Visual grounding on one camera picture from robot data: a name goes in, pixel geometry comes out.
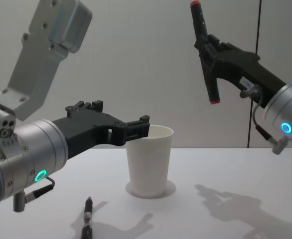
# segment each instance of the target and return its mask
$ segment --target white wall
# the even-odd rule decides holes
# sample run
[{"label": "white wall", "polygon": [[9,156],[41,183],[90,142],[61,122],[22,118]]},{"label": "white wall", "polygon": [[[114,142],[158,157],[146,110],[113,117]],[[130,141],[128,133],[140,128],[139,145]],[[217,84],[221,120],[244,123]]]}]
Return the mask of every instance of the white wall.
[{"label": "white wall", "polygon": [[[191,0],[84,0],[94,19],[81,50],[60,65],[44,106],[29,120],[55,120],[79,100],[103,100],[122,120],[150,115],[175,130],[177,147],[245,147],[249,100],[219,81],[208,101],[190,12]],[[0,0],[0,90],[13,71],[36,0]],[[210,33],[254,51],[257,0],[202,0]]]},{"label": "white wall", "polygon": [[[264,67],[292,83],[292,0],[262,1],[258,54]],[[263,120],[263,111],[258,111],[257,120],[277,139],[282,137]],[[269,147],[255,129],[251,133],[251,147]]]}]

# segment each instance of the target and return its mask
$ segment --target marker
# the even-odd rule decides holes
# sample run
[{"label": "marker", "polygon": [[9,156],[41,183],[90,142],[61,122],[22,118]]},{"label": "marker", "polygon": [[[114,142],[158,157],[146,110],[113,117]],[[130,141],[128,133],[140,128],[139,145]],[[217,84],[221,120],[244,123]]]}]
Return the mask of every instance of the marker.
[{"label": "marker", "polygon": [[82,228],[81,239],[93,238],[92,216],[93,216],[93,200],[91,197],[89,197],[85,202],[84,226]]}]

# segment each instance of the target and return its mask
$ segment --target red marker cap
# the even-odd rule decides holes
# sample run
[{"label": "red marker cap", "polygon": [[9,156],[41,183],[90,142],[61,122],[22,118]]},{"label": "red marker cap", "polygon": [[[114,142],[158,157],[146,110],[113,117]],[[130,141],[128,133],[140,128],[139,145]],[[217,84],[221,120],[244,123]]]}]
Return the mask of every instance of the red marker cap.
[{"label": "red marker cap", "polygon": [[212,105],[215,105],[215,104],[218,104],[218,103],[220,103],[220,101],[211,101],[210,102],[210,104],[212,104]]},{"label": "red marker cap", "polygon": [[199,2],[198,0],[195,0],[195,1],[193,1],[193,2],[190,4],[190,6],[195,6],[195,5],[198,5],[198,4],[200,4],[200,2]]}]

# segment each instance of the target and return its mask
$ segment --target green led ring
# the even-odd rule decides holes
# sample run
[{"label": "green led ring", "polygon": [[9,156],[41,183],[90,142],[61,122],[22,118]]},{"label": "green led ring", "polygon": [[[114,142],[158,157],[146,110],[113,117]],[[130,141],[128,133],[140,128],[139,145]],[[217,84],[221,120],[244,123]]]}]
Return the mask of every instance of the green led ring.
[{"label": "green led ring", "polygon": [[45,178],[46,174],[47,174],[46,170],[40,171],[37,174],[37,176],[35,177],[35,181],[38,182],[38,181],[42,180],[43,178]]}]

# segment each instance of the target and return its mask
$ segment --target robotic arm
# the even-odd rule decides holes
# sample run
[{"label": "robotic arm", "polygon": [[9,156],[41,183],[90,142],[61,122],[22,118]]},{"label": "robotic arm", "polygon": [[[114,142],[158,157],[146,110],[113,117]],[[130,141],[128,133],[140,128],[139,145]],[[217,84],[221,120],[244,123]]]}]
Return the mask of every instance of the robotic arm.
[{"label": "robotic arm", "polygon": [[[59,63],[79,50],[92,13],[79,0],[40,0],[22,37],[23,48],[7,88],[0,94],[0,201],[12,195],[13,209],[52,190],[48,176],[67,160],[98,144],[122,146],[146,137],[149,117],[125,123],[103,113],[103,102],[78,102],[67,117],[15,127],[39,109]],[[52,184],[25,194],[24,188],[47,177]]]},{"label": "robotic arm", "polygon": [[[195,48],[199,51],[201,66],[211,104],[220,102],[217,78],[235,85],[242,98],[250,97],[257,104],[253,111],[256,130],[273,146],[273,152],[280,154],[292,141],[292,84],[287,85],[261,66],[260,57],[230,44],[220,42],[214,35],[208,35],[199,1],[191,3],[191,13],[196,35]],[[264,117],[272,126],[284,133],[276,141],[260,125],[255,113],[258,107],[265,109]]]}]

